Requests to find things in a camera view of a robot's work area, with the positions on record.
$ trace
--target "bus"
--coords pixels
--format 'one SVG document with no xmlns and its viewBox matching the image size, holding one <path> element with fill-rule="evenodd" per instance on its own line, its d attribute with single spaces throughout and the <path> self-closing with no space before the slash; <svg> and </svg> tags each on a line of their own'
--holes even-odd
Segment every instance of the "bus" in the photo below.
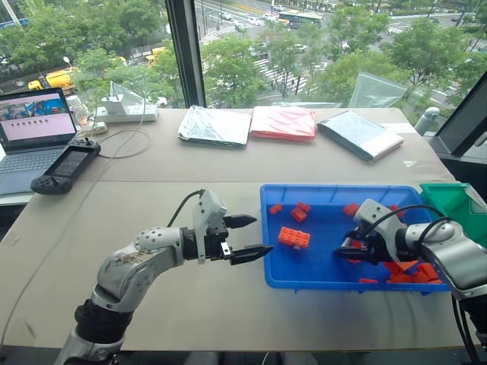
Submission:
<svg viewBox="0 0 487 365">
<path fill-rule="evenodd" d="M 323 17 L 313 13 L 301 13 L 297 10 L 281 11 L 279 19 L 289 21 L 289 27 L 298 29 L 305 22 L 312 22 L 321 27 Z"/>
</svg>

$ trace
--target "controller screen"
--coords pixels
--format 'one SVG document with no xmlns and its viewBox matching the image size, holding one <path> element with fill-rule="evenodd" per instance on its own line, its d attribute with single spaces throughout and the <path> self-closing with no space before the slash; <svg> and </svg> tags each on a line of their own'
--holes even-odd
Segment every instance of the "controller screen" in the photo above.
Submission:
<svg viewBox="0 0 487 365">
<path fill-rule="evenodd" d="M 88 152 L 71 151 L 53 171 L 53 175 L 70 177 L 87 155 Z"/>
</svg>

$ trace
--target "laptop screen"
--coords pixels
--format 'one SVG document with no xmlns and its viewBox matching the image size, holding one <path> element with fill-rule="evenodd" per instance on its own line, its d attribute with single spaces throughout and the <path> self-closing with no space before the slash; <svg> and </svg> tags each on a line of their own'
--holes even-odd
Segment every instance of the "laptop screen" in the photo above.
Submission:
<svg viewBox="0 0 487 365">
<path fill-rule="evenodd" d="M 0 96 L 0 142 L 5 152 L 63 145 L 75 133 L 61 89 Z"/>
</svg>

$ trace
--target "laptop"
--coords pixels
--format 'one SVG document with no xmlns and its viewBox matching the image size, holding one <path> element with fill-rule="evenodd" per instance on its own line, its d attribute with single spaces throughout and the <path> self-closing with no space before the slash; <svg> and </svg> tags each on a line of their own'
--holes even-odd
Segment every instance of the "laptop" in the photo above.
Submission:
<svg viewBox="0 0 487 365">
<path fill-rule="evenodd" d="M 62 89 L 0 95 L 0 195 L 31 192 L 75 134 Z"/>
</svg>

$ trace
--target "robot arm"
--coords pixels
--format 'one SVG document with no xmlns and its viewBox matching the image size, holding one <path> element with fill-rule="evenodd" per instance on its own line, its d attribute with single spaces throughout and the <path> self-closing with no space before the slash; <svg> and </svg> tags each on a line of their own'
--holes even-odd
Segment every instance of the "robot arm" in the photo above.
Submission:
<svg viewBox="0 0 487 365">
<path fill-rule="evenodd" d="M 154 280 L 185 260 L 229 260 L 231 265 L 250 262 L 272 247 L 255 245 L 234 251 L 228 245 L 228 228 L 256 221 L 248 215 L 225 217 L 218 196 L 204 190 L 193 210 L 194 230 L 152 227 L 141 231 L 127 247 L 112 253 L 101 265 L 91 298 L 75 312 L 72 329 L 55 365 L 69 359 L 105 361 L 122 347 L 132 314 Z"/>
<path fill-rule="evenodd" d="M 336 254 L 375 265 L 418 257 L 430 262 L 470 314 L 482 346 L 487 346 L 487 249 L 465 236 L 462 226 L 448 218 L 407 227 L 391 210 L 371 199 L 362 204 L 354 219 L 358 227 L 347 233 Z M 365 248 L 351 247 L 352 239 L 364 241 Z"/>
</svg>

